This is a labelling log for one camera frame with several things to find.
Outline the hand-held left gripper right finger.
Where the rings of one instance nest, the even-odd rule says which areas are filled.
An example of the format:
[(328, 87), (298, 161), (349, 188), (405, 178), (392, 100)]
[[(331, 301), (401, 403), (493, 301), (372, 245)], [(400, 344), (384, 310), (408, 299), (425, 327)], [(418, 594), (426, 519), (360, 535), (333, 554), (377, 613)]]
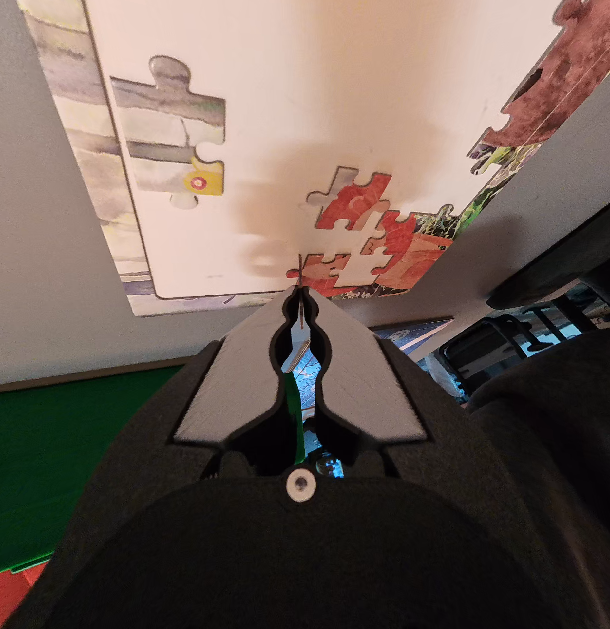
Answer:
[(316, 290), (301, 292), (316, 377), (320, 443), (352, 466), (364, 452), (425, 442), (428, 432), (380, 339)]

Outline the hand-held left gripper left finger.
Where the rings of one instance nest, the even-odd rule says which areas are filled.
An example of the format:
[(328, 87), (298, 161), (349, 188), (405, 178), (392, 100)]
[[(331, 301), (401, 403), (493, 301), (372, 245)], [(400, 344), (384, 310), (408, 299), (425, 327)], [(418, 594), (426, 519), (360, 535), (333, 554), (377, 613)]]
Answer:
[(259, 473), (283, 473), (297, 450), (282, 366), (293, 350), (300, 293), (289, 287), (233, 328), (174, 433), (174, 442), (240, 452)]

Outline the red and white puzzle piece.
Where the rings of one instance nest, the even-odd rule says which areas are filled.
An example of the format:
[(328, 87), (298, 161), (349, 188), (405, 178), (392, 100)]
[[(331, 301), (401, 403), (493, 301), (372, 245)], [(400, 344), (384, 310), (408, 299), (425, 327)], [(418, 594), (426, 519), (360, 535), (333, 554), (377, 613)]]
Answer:
[(382, 200), (392, 176), (375, 172), (365, 185), (357, 185), (358, 169), (338, 167), (327, 192), (313, 191), (306, 204), (319, 209), (315, 227), (331, 230), (338, 220), (348, 221), (347, 230), (361, 230), (373, 213), (385, 213), (390, 208)]

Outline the green and yellow puzzle piece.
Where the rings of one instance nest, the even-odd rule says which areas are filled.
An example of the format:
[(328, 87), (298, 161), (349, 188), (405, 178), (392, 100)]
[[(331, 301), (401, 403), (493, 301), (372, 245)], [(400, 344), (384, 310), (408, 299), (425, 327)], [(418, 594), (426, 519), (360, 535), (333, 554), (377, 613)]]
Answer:
[(474, 176), (481, 175), (491, 165), (497, 165), (501, 169), (507, 169), (514, 160), (517, 146), (498, 146), (490, 142), (496, 132), (489, 127), (480, 137), (474, 147), (467, 154), (467, 157), (474, 160), (470, 172)]

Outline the yellow and grey puzzle piece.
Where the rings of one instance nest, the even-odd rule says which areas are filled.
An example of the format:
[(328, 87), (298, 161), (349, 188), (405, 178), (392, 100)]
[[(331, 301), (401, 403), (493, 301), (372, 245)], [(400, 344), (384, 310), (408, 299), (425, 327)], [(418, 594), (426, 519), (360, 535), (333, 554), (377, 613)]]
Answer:
[(222, 196), (224, 162), (202, 158), (198, 145), (224, 144), (226, 100), (192, 91), (191, 70), (179, 59), (156, 55), (148, 67), (152, 84), (110, 77), (137, 190), (178, 209)]

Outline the cardboard puzzle frame tray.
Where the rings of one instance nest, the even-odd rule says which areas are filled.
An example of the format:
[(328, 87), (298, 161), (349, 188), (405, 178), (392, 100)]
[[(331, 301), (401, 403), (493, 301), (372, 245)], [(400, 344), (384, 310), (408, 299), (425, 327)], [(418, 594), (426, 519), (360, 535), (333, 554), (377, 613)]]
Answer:
[[(299, 254), (350, 254), (335, 286), (355, 289), (333, 299), (408, 293), (371, 274), (385, 248), (360, 254), (385, 235), (383, 213), (361, 230), (317, 229), (308, 194), (327, 192), (338, 167), (358, 169), (357, 185), (390, 174), (381, 199), (396, 220), (452, 204), (454, 242), (550, 139), (519, 146), (507, 169), (470, 172), (467, 154), (506, 125), (560, 34), (561, 1), (17, 4), (139, 317), (263, 305), (298, 281), (285, 273)], [(192, 209), (138, 191), (128, 164), (110, 77), (152, 84), (156, 55), (183, 61), (192, 91), (226, 100), (224, 144), (198, 145), (224, 162), (224, 193)]]

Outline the brown puzzle piece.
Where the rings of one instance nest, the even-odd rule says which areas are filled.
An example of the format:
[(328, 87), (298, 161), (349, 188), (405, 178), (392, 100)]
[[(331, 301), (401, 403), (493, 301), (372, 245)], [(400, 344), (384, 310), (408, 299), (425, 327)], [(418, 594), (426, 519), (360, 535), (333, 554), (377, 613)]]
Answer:
[(516, 147), (549, 139), (586, 98), (571, 70), (569, 59), (536, 68), (506, 104), (506, 125), (487, 129), (479, 144)]
[(562, 30), (512, 99), (513, 118), (569, 117), (610, 71), (610, 1), (562, 1), (553, 21)]

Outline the black chair base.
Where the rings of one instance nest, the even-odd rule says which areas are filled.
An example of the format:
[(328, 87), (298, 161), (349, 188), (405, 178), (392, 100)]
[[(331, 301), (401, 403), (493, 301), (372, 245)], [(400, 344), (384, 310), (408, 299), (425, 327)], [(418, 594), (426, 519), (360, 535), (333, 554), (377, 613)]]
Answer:
[(444, 343), (435, 356), (470, 397), (490, 379), (526, 359), (517, 336), (525, 342), (536, 341), (531, 324), (511, 314), (483, 318)]

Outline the orange and tan puzzle piece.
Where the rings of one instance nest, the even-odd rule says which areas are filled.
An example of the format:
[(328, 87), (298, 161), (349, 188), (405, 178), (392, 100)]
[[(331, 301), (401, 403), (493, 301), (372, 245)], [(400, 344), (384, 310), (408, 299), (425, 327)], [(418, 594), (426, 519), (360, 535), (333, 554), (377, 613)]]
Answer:
[[(303, 263), (303, 286), (309, 286), (325, 297), (343, 295), (355, 289), (355, 286), (336, 287), (339, 273), (347, 265), (350, 254), (337, 254), (330, 262), (323, 262), (324, 255), (309, 254)], [(286, 271), (285, 277), (298, 279), (298, 269)]]

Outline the orange corner puzzle piece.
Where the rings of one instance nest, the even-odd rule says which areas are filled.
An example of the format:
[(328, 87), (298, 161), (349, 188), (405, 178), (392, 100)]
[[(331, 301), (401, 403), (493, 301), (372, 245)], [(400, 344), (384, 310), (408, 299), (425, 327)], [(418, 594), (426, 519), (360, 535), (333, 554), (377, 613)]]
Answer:
[(390, 262), (377, 283), (392, 289), (411, 289), (451, 246), (453, 240), (424, 233), (413, 234), (410, 246), (394, 265)]

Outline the red curl-print puzzle piece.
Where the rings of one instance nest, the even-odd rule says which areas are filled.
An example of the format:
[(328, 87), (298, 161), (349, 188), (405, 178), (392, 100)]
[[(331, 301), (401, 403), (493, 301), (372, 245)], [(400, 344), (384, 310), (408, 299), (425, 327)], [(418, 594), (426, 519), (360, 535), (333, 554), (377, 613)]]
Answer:
[(372, 255), (377, 248), (382, 247), (386, 249), (386, 255), (392, 256), (386, 265), (383, 263), (376, 265), (371, 270), (372, 275), (380, 275), (390, 271), (396, 263), (401, 261), (411, 245), (416, 227), (416, 217), (411, 214), (404, 221), (397, 221), (399, 214), (400, 212), (397, 210), (388, 209), (383, 212), (375, 229), (385, 231), (385, 235), (381, 238), (369, 238), (360, 253)]

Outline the green plastic bin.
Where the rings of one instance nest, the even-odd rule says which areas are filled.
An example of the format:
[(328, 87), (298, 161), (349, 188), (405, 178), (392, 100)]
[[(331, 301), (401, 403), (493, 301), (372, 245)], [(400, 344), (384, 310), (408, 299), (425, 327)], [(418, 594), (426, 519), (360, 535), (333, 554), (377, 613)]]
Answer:
[(114, 437), (181, 369), (0, 392), (0, 573), (51, 556)]

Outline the dark leafy puzzle piece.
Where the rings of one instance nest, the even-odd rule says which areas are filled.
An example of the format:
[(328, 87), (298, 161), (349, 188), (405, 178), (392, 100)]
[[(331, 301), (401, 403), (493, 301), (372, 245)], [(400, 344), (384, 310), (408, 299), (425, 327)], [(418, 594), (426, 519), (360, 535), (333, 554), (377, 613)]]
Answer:
[(452, 204), (445, 204), (437, 214), (414, 213), (416, 218), (414, 232), (453, 240), (458, 226), (458, 217), (451, 214), (453, 210)]

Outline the black dimpled chair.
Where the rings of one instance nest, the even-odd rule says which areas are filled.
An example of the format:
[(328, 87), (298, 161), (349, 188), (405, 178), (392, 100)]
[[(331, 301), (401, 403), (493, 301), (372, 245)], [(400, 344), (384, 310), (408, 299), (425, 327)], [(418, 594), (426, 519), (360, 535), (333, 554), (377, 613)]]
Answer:
[(528, 306), (610, 260), (610, 203), (493, 289), (494, 310)]

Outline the orange panel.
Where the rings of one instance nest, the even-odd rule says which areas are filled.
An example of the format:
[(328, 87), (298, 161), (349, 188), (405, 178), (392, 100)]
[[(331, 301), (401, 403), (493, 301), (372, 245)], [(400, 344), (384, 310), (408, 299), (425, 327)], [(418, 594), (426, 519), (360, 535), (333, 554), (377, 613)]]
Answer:
[(0, 627), (18, 608), (46, 566), (44, 562), (20, 572), (0, 573)]

